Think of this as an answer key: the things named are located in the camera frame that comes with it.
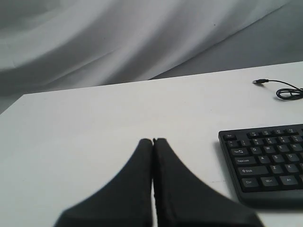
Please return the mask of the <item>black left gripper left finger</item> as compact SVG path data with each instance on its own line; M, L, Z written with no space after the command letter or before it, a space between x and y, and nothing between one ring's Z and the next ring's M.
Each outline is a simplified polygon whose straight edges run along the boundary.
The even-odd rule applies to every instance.
M57 227L151 227L152 142L141 139L119 173L98 192L66 209Z

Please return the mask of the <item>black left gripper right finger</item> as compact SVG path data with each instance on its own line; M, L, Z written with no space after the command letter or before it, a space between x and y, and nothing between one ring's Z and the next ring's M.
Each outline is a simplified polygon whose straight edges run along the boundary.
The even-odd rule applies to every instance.
M153 187L160 227L261 227L256 213L197 178L166 139L153 140Z

